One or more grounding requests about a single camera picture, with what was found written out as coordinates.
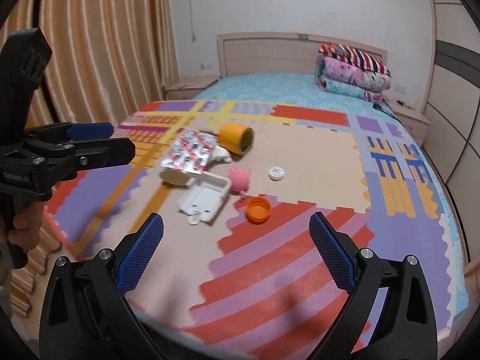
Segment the orange bottle cap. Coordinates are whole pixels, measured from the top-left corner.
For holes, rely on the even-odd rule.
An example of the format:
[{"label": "orange bottle cap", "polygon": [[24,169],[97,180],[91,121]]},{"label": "orange bottle cap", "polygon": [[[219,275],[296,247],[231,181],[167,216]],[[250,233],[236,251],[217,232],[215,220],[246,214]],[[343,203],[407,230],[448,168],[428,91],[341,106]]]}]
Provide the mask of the orange bottle cap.
[{"label": "orange bottle cap", "polygon": [[261,196],[250,199],[247,203],[247,218],[250,222],[257,224],[265,222],[270,217],[271,211],[270,202]]}]

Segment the electrical wire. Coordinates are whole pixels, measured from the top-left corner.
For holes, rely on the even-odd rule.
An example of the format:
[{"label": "electrical wire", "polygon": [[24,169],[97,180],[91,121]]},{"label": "electrical wire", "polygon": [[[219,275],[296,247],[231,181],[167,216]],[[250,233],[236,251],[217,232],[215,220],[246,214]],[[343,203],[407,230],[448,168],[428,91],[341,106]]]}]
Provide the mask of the electrical wire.
[{"label": "electrical wire", "polygon": [[377,111],[383,112],[384,114],[386,114],[390,117],[393,117],[393,119],[395,119],[398,123],[400,123],[403,126],[403,123],[400,122],[400,120],[394,114],[392,114],[390,112],[387,112],[385,109],[383,109],[383,107],[380,104],[375,103],[373,105],[373,109],[376,109]]},{"label": "electrical wire", "polygon": [[197,41],[197,37],[195,36],[194,32],[194,8],[191,3],[191,0],[188,0],[188,4],[190,6],[190,30],[191,30],[191,42],[195,43]]}]

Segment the wall socket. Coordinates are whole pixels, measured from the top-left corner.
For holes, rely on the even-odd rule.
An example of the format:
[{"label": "wall socket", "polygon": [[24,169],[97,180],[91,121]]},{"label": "wall socket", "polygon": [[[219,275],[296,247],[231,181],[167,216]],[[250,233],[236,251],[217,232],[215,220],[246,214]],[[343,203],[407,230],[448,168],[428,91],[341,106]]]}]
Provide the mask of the wall socket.
[{"label": "wall socket", "polygon": [[403,94],[405,94],[405,92],[407,91],[405,87],[402,85],[395,85],[394,90]]}]

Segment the white bottle cap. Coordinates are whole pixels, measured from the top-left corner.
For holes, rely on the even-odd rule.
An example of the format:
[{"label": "white bottle cap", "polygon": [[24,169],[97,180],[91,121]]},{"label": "white bottle cap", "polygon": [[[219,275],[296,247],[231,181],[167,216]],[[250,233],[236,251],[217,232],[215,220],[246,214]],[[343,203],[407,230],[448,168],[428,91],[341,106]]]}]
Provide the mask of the white bottle cap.
[{"label": "white bottle cap", "polygon": [[279,181],[285,177],[285,171],[282,168],[274,166],[273,168],[270,168],[268,175],[273,181]]}]

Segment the bed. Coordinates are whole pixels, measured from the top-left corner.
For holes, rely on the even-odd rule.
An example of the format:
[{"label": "bed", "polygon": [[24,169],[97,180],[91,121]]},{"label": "bed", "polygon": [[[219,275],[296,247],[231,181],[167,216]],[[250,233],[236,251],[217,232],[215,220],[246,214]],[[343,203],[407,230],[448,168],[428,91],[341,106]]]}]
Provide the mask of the bed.
[{"label": "bed", "polygon": [[[134,141],[133,162],[82,172],[49,202],[50,224],[79,259],[113,248],[150,212],[163,216],[164,239],[127,294],[141,320],[162,333],[205,351],[305,359],[345,301],[308,236],[318,210],[380,257],[419,257],[439,339],[467,307],[461,242],[441,185],[388,108],[318,90],[315,54],[328,40],[219,36],[219,83],[196,99],[151,103],[130,116],[114,136]],[[386,61],[386,51],[340,41]],[[247,200],[267,197],[272,217],[249,223],[245,202],[231,195],[213,222],[188,226],[177,205],[185,190],[162,182],[160,159],[184,129],[215,131],[226,121],[256,133],[235,166],[252,170]],[[269,180],[271,166],[284,168],[285,179]],[[226,176],[230,167],[210,171]],[[380,291],[357,348],[368,343],[384,297]]]}]

